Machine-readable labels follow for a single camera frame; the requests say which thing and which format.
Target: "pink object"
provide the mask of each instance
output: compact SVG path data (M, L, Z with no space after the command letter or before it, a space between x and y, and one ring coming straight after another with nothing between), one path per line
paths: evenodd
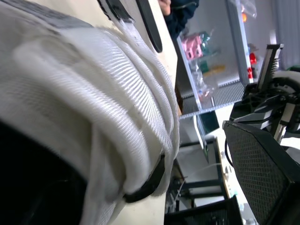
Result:
M193 60L203 56L201 43L202 41L199 34L193 34L182 40L182 45L187 60Z

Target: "cable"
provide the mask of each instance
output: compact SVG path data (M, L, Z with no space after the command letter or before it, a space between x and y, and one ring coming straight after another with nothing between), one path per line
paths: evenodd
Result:
M232 161L230 160L229 155L228 155L227 139L225 139L225 155L226 155L226 158L227 158L229 164L234 168L233 163L232 163Z
M179 188L179 190L178 190L178 193L177 193L177 195L176 195L176 197L175 197L174 202L176 202L176 200L178 199L178 196L179 196L179 194L180 194L180 191L181 191L181 189L182 189L182 186L184 185L184 183L186 182L186 180L187 180L187 178L188 178L189 176L191 176L191 175L193 175L193 174L195 174L195 173L198 173L198 172L200 172L200 171L202 171L202 170L206 170L206 169L208 169L208 168L210 168L210 167L212 167L212 166L214 166L214 165L221 165L221 163L214 163L214 164L208 165L208 166L206 166L206 167L204 167L204 168L202 168L202 169L200 169L200 170L197 170L197 171L191 173L191 174L188 175L187 177L185 177L184 181L182 182L182 184L181 184L181 186L180 186L180 188Z

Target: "hand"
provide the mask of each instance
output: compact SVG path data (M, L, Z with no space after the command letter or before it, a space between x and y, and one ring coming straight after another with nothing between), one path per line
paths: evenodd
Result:
M163 15L167 16L171 13L171 0L158 0Z

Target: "yellow object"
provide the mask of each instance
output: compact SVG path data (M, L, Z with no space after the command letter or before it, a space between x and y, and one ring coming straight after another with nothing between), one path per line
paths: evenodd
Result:
M243 22L247 21L247 15L245 13L242 13L242 17L243 17Z
M212 67L208 72L203 73L202 75L204 77L208 77L212 74L217 74L217 73L221 73L225 70L226 66L225 65L218 65L218 66L214 66Z

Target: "white desk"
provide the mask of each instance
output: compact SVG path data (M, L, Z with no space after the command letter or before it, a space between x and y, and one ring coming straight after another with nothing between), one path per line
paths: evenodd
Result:
M38 4L51 9L77 17L93 26L104 26L112 28L113 23L107 19L96 0L32 0ZM163 52L157 53L158 58L166 67L173 85L175 86L177 54L167 30L164 17L160 11L157 0L149 0L158 31L163 44ZM136 12L132 12L131 5L124 4L131 16L136 21L136 28L139 30L144 41L150 46L150 41L143 26L142 18ZM113 225L162 225L165 214L165 195L159 198L149 197L139 203L126 205L118 215Z

